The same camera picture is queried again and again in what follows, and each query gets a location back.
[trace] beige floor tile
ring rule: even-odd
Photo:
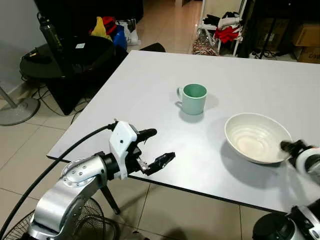
[[[83,103],[80,104],[78,106],[75,107],[75,110],[80,111],[82,110],[85,106],[87,105],[87,103]],[[62,110],[60,108],[56,109],[56,113],[52,112],[51,116],[42,124],[43,126],[48,126],[48,127],[52,127],[52,128],[57,128],[57,129],[64,129],[67,130],[70,125],[71,125],[71,121],[73,119],[73,123],[74,121],[77,119],[77,117],[79,117],[80,113],[77,113],[75,116],[75,111],[73,110],[70,115],[64,115],[64,113],[62,112]]]
[[[139,233],[141,233],[145,238],[148,238],[150,240],[172,240],[172,238],[166,237],[166,236],[161,236],[159,234],[155,234],[152,232],[148,231],[143,231],[141,229],[137,230]]]
[[[2,109],[5,105],[7,105],[8,103],[3,100],[3,99],[0,99],[0,109]]]
[[[2,227],[8,215],[10,214],[11,210],[19,201],[21,195],[7,191],[7,190],[0,189],[0,197],[1,197],[0,226]],[[13,228],[16,223],[18,223],[21,219],[23,219],[28,213],[33,211],[37,205],[37,202],[38,202],[37,200],[34,200],[28,197],[20,207],[19,211],[13,217],[10,225],[7,228],[7,231],[10,231],[11,228]]]
[[[134,227],[130,227],[127,225],[119,224],[119,240],[138,240],[137,235],[140,236],[141,240],[144,238],[149,238],[150,240],[172,240],[172,238],[168,238],[165,236],[161,236],[152,232],[143,231],[141,229],[137,229]],[[106,240],[112,239],[114,235],[114,231],[110,228],[106,229]]]
[[[254,229],[255,223],[262,216],[269,214],[269,212],[246,206],[240,206],[240,211],[242,240],[252,240],[252,231]]]
[[[152,184],[139,229],[179,240],[240,240],[239,206]]]
[[[108,182],[108,187],[121,213],[115,215],[101,191],[98,191],[93,198],[101,205],[105,217],[136,228],[141,217],[149,183],[132,178],[115,179]]]
[[[186,31],[180,27],[172,27],[168,22],[156,42],[162,44],[165,49],[188,50],[192,41],[192,31]]]
[[[154,18],[151,19],[143,17],[143,19],[137,24],[137,34],[141,44],[135,49],[142,49],[156,43],[167,21],[168,18],[165,16],[154,16]]]
[[[189,54],[189,50],[166,49],[165,51],[172,54]]]
[[[140,50],[140,49],[141,49],[140,45],[134,45],[134,46],[128,46],[126,51],[130,53],[131,50]]]
[[[44,92],[46,91],[45,88],[43,88],[40,91],[40,94],[42,95]],[[54,111],[57,110],[59,108],[57,102],[55,101],[55,99],[52,97],[52,95],[50,93],[47,93],[44,97],[43,100],[45,101],[45,103],[52,108]],[[32,117],[30,118],[27,123],[30,124],[37,124],[37,125],[42,125],[49,117],[52,116],[52,111],[43,103],[42,100],[40,100],[40,108],[38,110],[38,112]]]
[[[0,188],[19,194],[24,193],[52,163],[46,154],[64,132],[64,130],[41,126],[0,170]],[[64,165],[65,163],[59,163],[30,196],[40,199],[57,181]]]
[[[0,169],[38,128],[27,123],[0,126]]]
[[[129,236],[136,231],[136,228],[131,227],[131,226],[126,226],[123,224],[118,224],[119,226],[119,240],[130,240]],[[106,228],[106,233],[105,233],[105,240],[112,239],[114,236],[115,232],[112,228],[108,227]]]

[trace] black cable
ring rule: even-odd
[[[76,118],[77,114],[81,113],[82,111],[83,111],[83,109],[81,109],[80,111],[77,111],[77,112],[73,115],[73,118],[72,118],[72,120],[71,120],[70,125],[74,122],[74,120],[75,120],[75,118]]]
[[[38,185],[38,183],[40,183],[40,181],[61,161],[63,160],[63,158],[69,154],[73,149],[75,149],[78,145],[80,145],[81,143],[83,143],[85,140],[87,140],[88,138],[91,138],[93,135],[96,135],[97,133],[105,130],[105,129],[109,129],[111,131],[113,131],[113,129],[115,129],[115,126],[117,125],[117,122],[100,127],[99,129],[89,133],[88,135],[84,136],[83,138],[81,138],[79,141],[77,141],[76,143],[74,143],[71,147],[69,147],[64,153],[61,154],[60,157],[58,157],[46,170],[44,170],[43,173],[41,173],[41,175],[31,184],[31,186],[24,192],[24,194],[21,196],[20,200],[17,202],[17,204],[15,205],[15,207],[13,208],[13,210],[10,212],[8,218],[5,220],[5,223],[3,224],[1,231],[0,231],[0,240],[3,238],[11,220],[14,218],[15,214],[17,213],[17,211],[19,210],[19,208],[21,207],[21,205],[24,203],[24,201],[26,200],[26,198],[28,197],[28,195],[32,192],[32,190]]]
[[[21,74],[21,80],[24,81],[25,83],[29,84],[29,85],[33,85],[33,87],[36,87],[36,88],[45,88],[47,85],[43,85],[43,86],[35,86],[36,84],[29,81],[29,80],[26,80],[25,77]]]
[[[45,97],[48,97],[50,94],[47,95],[47,96],[45,96],[47,92],[49,92],[49,90],[45,91],[44,94],[42,94],[42,95],[38,98],[38,100],[43,99],[43,98],[45,98]]]
[[[61,116],[61,117],[66,117],[65,115],[61,115],[60,113],[56,112],[55,110],[53,110],[51,107],[49,107],[49,105],[45,102],[45,100],[43,100],[43,96],[40,96],[40,89],[38,88],[38,95],[39,95],[39,100],[41,100],[43,102],[44,105],[46,105],[46,107],[51,110],[52,112],[54,112],[55,114]]]

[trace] power cord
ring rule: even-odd
[[[260,57],[260,55],[261,55],[261,51],[259,51],[259,50],[254,50],[254,51],[252,52],[252,55],[254,55],[255,59],[259,59],[259,57]],[[263,56],[264,56],[265,58],[274,58],[274,57],[278,56],[278,54],[277,54],[277,53],[274,53],[274,52],[272,52],[272,51],[269,51],[269,50],[265,50],[264,53],[263,53]]]
[[[47,87],[47,85],[43,85],[43,86],[35,86],[36,85],[36,83],[33,83],[33,82],[31,82],[31,81],[29,81],[29,80],[27,80],[27,79],[25,79],[25,77],[22,75],[22,73],[21,73],[21,80],[22,81],[24,81],[25,83],[27,83],[27,84],[29,84],[29,85],[31,85],[31,86],[33,86],[34,88],[46,88]]]
[[[3,239],[3,236],[10,224],[10,222],[12,221],[13,217],[15,216],[15,214],[17,213],[17,211],[19,210],[19,208],[21,207],[21,205],[24,203],[24,201],[26,200],[26,198],[28,197],[28,195],[32,192],[32,190],[40,183],[40,181],[60,162],[63,160],[63,158],[69,154],[73,149],[75,149],[78,145],[80,145],[81,143],[83,143],[85,140],[87,140],[88,138],[92,137],[93,135],[96,135],[97,133],[105,130],[105,129],[109,129],[111,131],[113,131],[115,129],[117,125],[117,122],[103,126],[91,133],[89,133],[88,135],[84,136],[83,138],[81,138],[79,141],[77,141],[76,143],[74,143],[71,147],[69,147],[64,153],[61,154],[60,157],[58,157],[46,170],[44,170],[43,173],[41,173],[41,175],[31,184],[31,186],[25,191],[25,193],[21,196],[20,200],[17,202],[17,204],[15,205],[15,207],[13,208],[13,210],[11,211],[11,213],[9,214],[8,218],[5,220],[5,223],[3,224],[1,231],[0,231],[0,240]]]
[[[79,105],[81,105],[81,104],[89,103],[89,102],[90,102],[89,100],[87,100],[87,98],[85,98],[85,101],[78,103],[78,104],[74,107],[73,110],[75,111],[75,113],[70,114],[70,115],[62,115],[62,114],[56,112],[55,110],[53,110],[53,109],[46,103],[46,101],[44,100],[45,97],[48,97],[48,96],[49,96],[49,95],[45,96],[46,93],[49,92],[49,90],[46,90],[46,91],[41,95],[41,94],[40,94],[40,89],[41,89],[41,87],[38,87],[37,91],[36,91],[35,93],[33,93],[31,97],[33,98],[33,97],[38,93],[38,98],[37,98],[37,99],[40,100],[40,101],[42,101],[43,104],[44,104],[51,112],[57,114],[57,115],[60,116],[60,117],[73,116],[70,125],[71,125],[71,124],[73,123],[73,121],[75,120],[77,114],[81,113],[81,112],[85,109],[85,108],[83,108],[83,109],[81,109],[81,110],[76,110],[76,107],[79,106]]]

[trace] tiled floor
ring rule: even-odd
[[[168,53],[190,53],[201,7],[202,1],[191,0],[181,8],[175,7],[174,0],[145,0],[144,16],[137,24],[141,45],[130,46],[128,50],[160,43]]]
[[[173,0],[146,0],[145,15],[137,27],[141,45],[131,49],[159,42],[167,52],[189,53],[201,4],[192,0],[183,8],[175,8]],[[61,114],[51,95],[44,99]],[[46,153],[69,127],[72,118],[59,116],[41,104],[37,114],[27,122],[0,126],[0,225],[21,194],[51,163]],[[63,166],[59,164],[37,186],[13,223],[35,208],[42,194],[56,182]],[[139,229],[152,240],[250,240],[254,223],[266,213],[130,178],[113,180],[108,186],[122,211],[120,215],[114,215],[100,192],[94,198],[105,216],[120,224],[121,239]]]

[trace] table edge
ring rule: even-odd
[[[53,156],[49,156],[49,155],[46,155],[46,157],[48,159],[51,159],[51,160],[58,160],[57,157],[53,157]],[[70,163],[70,161],[65,160],[65,159],[60,160],[60,162]],[[186,189],[186,188],[183,188],[183,187],[166,184],[166,183],[159,182],[159,181],[145,179],[145,178],[138,177],[138,176],[128,175],[128,178],[140,180],[140,181],[147,182],[147,183],[150,183],[150,184],[156,184],[156,185],[164,186],[164,187],[171,188],[171,189],[184,191],[184,192],[191,193],[191,194],[200,195],[200,196],[211,198],[211,199],[220,200],[220,201],[231,203],[231,204],[237,204],[237,205],[240,205],[240,206],[249,207],[249,208],[252,208],[252,209],[262,210],[262,211],[266,211],[266,212],[270,212],[270,213],[287,214],[286,212],[283,212],[283,211],[278,211],[278,210],[274,210],[274,209],[270,209],[270,208],[266,208],[266,207],[262,207],[262,206],[256,206],[256,205],[252,205],[252,204],[248,204],[248,203],[244,203],[244,202],[240,202],[240,201],[227,199],[227,198],[220,197],[220,196],[210,195],[210,194],[207,194],[207,193],[190,190],[190,189]]]

